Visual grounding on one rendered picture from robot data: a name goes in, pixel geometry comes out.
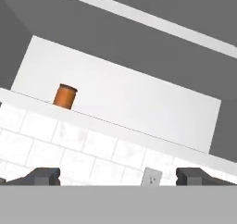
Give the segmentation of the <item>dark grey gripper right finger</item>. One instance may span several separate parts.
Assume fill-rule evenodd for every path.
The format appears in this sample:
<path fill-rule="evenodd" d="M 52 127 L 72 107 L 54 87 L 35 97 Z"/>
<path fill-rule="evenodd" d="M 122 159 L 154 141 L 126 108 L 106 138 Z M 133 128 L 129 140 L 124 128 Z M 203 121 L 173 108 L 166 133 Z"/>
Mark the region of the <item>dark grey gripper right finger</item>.
<path fill-rule="evenodd" d="M 176 176 L 177 186 L 234 186 L 234 183 L 214 178 L 200 168 L 177 168 Z"/>

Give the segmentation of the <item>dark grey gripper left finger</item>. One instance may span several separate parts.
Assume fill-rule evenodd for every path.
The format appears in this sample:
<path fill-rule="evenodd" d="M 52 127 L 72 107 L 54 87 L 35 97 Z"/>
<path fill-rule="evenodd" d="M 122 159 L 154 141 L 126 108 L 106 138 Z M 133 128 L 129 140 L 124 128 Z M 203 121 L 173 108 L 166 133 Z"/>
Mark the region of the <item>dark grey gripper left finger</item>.
<path fill-rule="evenodd" d="M 7 181 L 6 185 L 59 185 L 59 177 L 60 168 L 35 168 L 25 177 Z"/>

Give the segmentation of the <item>orange jam jar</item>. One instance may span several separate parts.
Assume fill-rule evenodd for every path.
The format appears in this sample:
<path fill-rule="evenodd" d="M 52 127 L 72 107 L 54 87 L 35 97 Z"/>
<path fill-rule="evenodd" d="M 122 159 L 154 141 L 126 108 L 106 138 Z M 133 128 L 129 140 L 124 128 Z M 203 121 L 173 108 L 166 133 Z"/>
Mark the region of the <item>orange jam jar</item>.
<path fill-rule="evenodd" d="M 77 89 L 67 84 L 60 83 L 53 104 L 66 109 L 71 109 L 76 97 Z"/>

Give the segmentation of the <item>grey wall power outlet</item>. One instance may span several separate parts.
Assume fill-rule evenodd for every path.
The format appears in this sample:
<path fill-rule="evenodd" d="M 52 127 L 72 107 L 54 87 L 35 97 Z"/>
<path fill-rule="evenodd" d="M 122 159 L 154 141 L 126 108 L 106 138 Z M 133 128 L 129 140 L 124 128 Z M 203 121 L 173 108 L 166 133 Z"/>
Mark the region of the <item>grey wall power outlet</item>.
<path fill-rule="evenodd" d="M 143 172 L 141 185 L 143 187 L 158 187 L 162 178 L 162 172 L 152 168 L 146 168 Z"/>

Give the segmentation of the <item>open white wall cabinet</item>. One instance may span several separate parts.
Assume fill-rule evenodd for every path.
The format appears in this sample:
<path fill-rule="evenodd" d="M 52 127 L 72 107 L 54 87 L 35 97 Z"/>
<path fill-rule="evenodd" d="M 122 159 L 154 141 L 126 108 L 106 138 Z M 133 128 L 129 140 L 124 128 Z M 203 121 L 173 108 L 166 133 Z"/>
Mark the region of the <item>open white wall cabinet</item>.
<path fill-rule="evenodd" d="M 53 104 L 60 83 L 78 90 L 71 109 Z M 99 57 L 32 37 L 3 94 L 48 117 L 237 175 L 237 163 L 210 153 L 220 100 Z"/>

